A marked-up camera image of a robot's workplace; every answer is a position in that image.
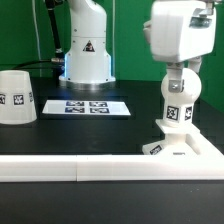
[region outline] green background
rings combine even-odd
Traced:
[[[37,23],[40,35],[41,58],[54,57],[50,22],[43,0],[36,0]],[[155,62],[143,36],[143,23],[150,18],[152,0],[116,0],[115,43],[112,43],[112,0],[96,0],[108,15],[107,51],[112,55],[115,44],[115,76],[118,80],[161,81],[165,64]],[[65,52],[70,48],[69,7],[56,8],[61,43]],[[31,0],[0,2],[0,70],[38,59]],[[217,6],[217,29],[214,51],[203,57],[200,71],[201,97],[224,112],[224,5]],[[50,76],[30,71],[31,76]]]

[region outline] black tabletop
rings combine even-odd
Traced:
[[[34,78],[38,119],[26,125],[0,125],[0,153],[142,154],[142,145],[164,137],[155,125],[163,111],[160,84],[120,81],[113,89],[91,92]],[[123,101],[131,116],[46,115],[42,110],[48,99]],[[193,123],[224,152],[221,112],[198,100]],[[0,198],[4,224],[224,223],[223,181],[1,183]]]

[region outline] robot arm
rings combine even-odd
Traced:
[[[213,50],[215,2],[157,0],[153,3],[151,20],[144,24],[144,33],[154,60],[167,63],[161,86],[163,119],[157,120],[165,140],[143,146],[145,154],[175,155],[180,150],[184,155],[195,154],[189,146],[198,147],[198,143],[189,145],[187,139],[193,139],[196,133],[200,135],[192,125],[194,102],[201,92],[201,81],[196,73],[201,56]],[[185,61],[189,61],[188,68],[184,68]]]
[[[61,46],[53,9],[65,0],[45,0],[51,19],[56,54]],[[113,86],[111,57],[106,51],[105,10],[92,0],[67,0],[71,15],[71,48],[65,55],[61,86],[98,90]]]

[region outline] white cup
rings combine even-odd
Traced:
[[[29,73],[0,71],[0,123],[25,124],[36,119]]]

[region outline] warning label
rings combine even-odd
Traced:
[[[83,51],[86,51],[86,52],[95,52],[94,48],[93,48],[93,45],[91,43],[91,41],[89,41],[86,46],[84,47]]]

